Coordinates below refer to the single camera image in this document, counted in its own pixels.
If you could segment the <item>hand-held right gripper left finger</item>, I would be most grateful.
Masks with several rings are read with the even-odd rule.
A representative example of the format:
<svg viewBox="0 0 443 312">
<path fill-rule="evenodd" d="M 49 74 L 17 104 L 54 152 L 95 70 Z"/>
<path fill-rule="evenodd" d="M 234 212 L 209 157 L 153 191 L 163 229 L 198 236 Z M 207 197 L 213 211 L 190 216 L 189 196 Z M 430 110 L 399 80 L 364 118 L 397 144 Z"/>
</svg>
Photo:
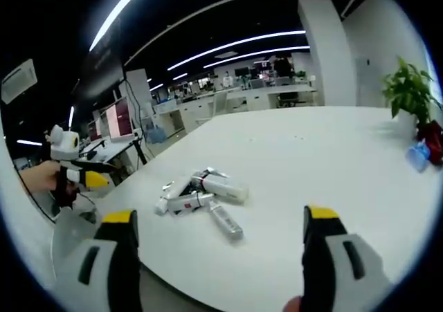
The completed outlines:
<svg viewBox="0 0 443 312">
<path fill-rule="evenodd" d="M 140 311 L 138 215 L 123 210 L 92 224 L 70 209 L 54 229 L 54 298 L 64 311 Z"/>
</svg>

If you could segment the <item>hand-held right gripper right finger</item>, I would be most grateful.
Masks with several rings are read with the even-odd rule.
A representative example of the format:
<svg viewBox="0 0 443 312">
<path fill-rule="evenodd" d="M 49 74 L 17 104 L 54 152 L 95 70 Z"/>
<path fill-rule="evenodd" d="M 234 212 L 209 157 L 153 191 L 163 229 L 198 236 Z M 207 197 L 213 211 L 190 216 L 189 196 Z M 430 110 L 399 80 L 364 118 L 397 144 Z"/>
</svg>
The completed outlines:
<svg viewBox="0 0 443 312">
<path fill-rule="evenodd" d="M 392 283 L 381 256 L 330 208 L 304 207 L 302 311 L 372 311 Z"/>
</svg>

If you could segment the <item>person's left hand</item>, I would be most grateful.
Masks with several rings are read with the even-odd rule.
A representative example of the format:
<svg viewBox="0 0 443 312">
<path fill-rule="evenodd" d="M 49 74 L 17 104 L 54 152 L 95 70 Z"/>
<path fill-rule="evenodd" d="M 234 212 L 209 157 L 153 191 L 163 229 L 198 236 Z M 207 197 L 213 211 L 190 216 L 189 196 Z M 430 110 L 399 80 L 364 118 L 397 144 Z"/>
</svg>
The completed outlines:
<svg viewBox="0 0 443 312">
<path fill-rule="evenodd" d="M 32 193 L 53 191 L 57 186 L 56 175 L 60 171 L 60 164 L 55 161 L 44 161 L 34 167 L 19 171 L 22 185 Z"/>
</svg>

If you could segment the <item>person's right hand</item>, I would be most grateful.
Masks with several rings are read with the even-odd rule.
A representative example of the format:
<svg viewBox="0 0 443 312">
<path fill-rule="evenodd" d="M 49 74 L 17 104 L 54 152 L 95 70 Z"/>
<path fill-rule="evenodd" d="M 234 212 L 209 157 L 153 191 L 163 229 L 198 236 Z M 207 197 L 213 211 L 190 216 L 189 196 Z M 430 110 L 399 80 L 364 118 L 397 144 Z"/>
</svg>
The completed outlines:
<svg viewBox="0 0 443 312">
<path fill-rule="evenodd" d="M 284 306 L 283 312 L 300 312 L 302 297 L 296 296 L 291 298 Z"/>
</svg>

